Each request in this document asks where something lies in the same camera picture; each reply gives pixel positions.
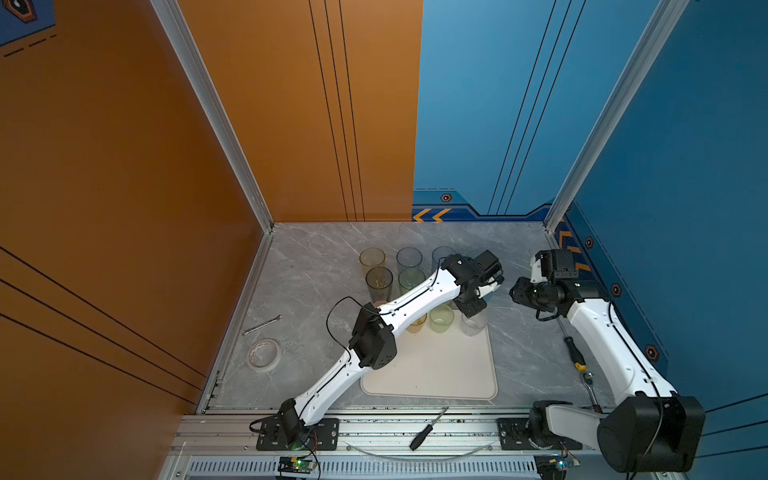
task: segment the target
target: marble surface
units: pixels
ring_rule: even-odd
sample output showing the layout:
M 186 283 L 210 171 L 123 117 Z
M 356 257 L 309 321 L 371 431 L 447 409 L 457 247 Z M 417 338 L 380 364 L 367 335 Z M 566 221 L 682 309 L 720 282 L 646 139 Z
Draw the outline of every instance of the marble surface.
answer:
M 369 300 L 358 261 L 359 252 L 379 247 L 386 266 L 397 271 L 400 248 L 416 247 L 431 268 L 432 250 L 441 245 L 474 257 L 490 250 L 501 261 L 505 284 L 488 298 L 489 334 L 498 394 L 490 401 L 369 396 L 359 382 L 344 392 L 335 408 L 350 406 L 504 406 L 529 407 L 535 400 L 557 399 L 588 405 L 586 390 L 568 358 L 557 321 L 538 322 L 535 311 L 512 302 L 509 289 L 519 276 L 530 275 L 530 258 L 551 248 L 540 223 L 278 223 L 274 241 L 248 309 L 243 328 L 283 315 L 283 319 L 249 336 L 238 336 L 220 391 L 212 408 L 276 408 L 305 392 L 339 358 L 342 348 L 326 331 L 326 315 L 344 296 Z M 341 302 L 330 329 L 349 340 L 359 307 Z M 607 381 L 584 340 L 565 328 L 595 374 L 595 392 L 604 406 L 613 404 Z M 270 372 L 248 366 L 247 353 L 260 339 L 275 339 L 282 358 Z

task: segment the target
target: yellow chevron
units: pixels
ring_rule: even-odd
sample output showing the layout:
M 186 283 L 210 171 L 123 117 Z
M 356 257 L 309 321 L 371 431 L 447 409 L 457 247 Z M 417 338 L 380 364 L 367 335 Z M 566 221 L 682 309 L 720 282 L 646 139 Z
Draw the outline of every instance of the yellow chevron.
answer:
M 424 210 L 418 212 L 416 215 L 414 215 L 413 220 L 416 220 L 417 222 L 423 222 L 424 220 L 422 220 L 422 215 L 426 214 L 430 210 L 431 208 L 425 208 Z
M 443 220 L 442 220 L 442 218 L 440 218 L 440 217 L 441 217 L 443 214 L 446 214 L 446 213 L 448 213 L 449 211 L 451 211 L 451 209 L 450 209 L 450 208 L 446 208 L 445 210 L 441 211 L 439 214 L 437 214 L 437 215 L 435 215 L 434 217 L 432 217 L 432 219 L 433 219 L 435 222 L 442 222 Z
M 560 248 L 563 247 L 563 237 L 573 237 L 573 234 L 565 230 L 560 230 Z

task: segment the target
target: glass cup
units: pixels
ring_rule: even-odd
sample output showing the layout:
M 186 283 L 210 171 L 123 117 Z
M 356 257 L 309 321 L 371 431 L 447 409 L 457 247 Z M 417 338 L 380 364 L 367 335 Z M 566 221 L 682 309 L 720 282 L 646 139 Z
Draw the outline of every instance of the glass cup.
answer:
M 448 305 L 436 306 L 429 312 L 429 328 L 436 333 L 445 333 L 453 323 L 453 308 Z
M 417 286 L 421 285 L 424 280 L 426 280 L 426 275 L 424 275 L 424 272 L 419 270 L 418 268 L 411 267 L 406 268 L 400 274 L 397 276 L 397 283 L 400 285 L 400 295 L 405 295 L 409 291 L 415 289 Z M 410 333 L 418 333 L 422 327 L 424 326 L 424 322 L 427 320 L 427 314 L 420 316 L 418 320 L 416 320 L 414 323 L 411 323 L 411 325 L 406 329 Z
M 392 272 L 383 266 L 375 266 L 366 274 L 366 284 L 371 294 L 371 303 L 389 302 L 392 291 Z
M 459 325 L 461 331 L 466 336 L 475 336 L 482 332 L 485 326 L 488 325 L 488 317 L 483 313 L 477 313 L 472 318 L 462 313 L 462 323 Z
M 360 254 L 360 265 L 362 266 L 363 276 L 368 275 L 368 272 L 377 266 L 384 266 L 386 255 L 381 249 L 376 247 L 366 248 Z
M 437 247 L 432 251 L 432 272 L 438 269 L 438 267 L 445 261 L 446 257 L 456 255 L 456 250 L 451 247 Z
M 406 268 L 413 268 L 421 265 L 422 253 L 418 248 L 401 248 L 397 253 L 397 271 L 402 272 Z

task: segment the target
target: black screwdriver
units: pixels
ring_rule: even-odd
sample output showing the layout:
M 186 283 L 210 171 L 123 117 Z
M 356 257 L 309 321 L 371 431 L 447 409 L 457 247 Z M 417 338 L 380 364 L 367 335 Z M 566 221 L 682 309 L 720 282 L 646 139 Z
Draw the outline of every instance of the black screwdriver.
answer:
M 587 363 L 584 361 L 584 356 L 581 355 L 581 352 L 579 352 L 578 348 L 576 348 L 576 345 L 574 344 L 574 337 L 568 335 L 568 332 L 565 331 L 563 322 L 560 321 L 559 317 L 558 323 L 560 324 L 560 328 L 563 329 L 563 335 L 565 335 L 563 341 L 565 342 L 565 345 L 568 346 L 568 354 L 571 355 L 571 361 L 574 363 L 576 370 L 579 372 L 585 371 L 587 369 Z
M 427 438 L 427 435 L 432 431 L 432 427 L 437 423 L 438 420 L 440 420 L 440 417 L 442 417 L 445 412 L 448 411 L 448 407 L 445 407 L 442 412 L 440 412 L 440 415 L 437 415 L 437 418 L 432 420 L 432 423 L 424 427 L 424 429 L 411 441 L 411 450 L 416 450 L 418 447 L 424 443 L 424 439 Z

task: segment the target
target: white tray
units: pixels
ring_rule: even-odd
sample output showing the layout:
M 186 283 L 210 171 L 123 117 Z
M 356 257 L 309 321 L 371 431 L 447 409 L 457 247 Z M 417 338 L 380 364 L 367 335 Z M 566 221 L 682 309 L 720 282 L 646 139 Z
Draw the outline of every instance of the white tray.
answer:
M 360 379 L 363 392 L 440 399 L 494 398 L 498 387 L 488 329 L 466 336 L 459 329 L 462 314 L 458 310 L 454 314 L 445 333 L 432 331 L 429 317 L 420 332 L 404 332 L 397 339 L 394 360 Z

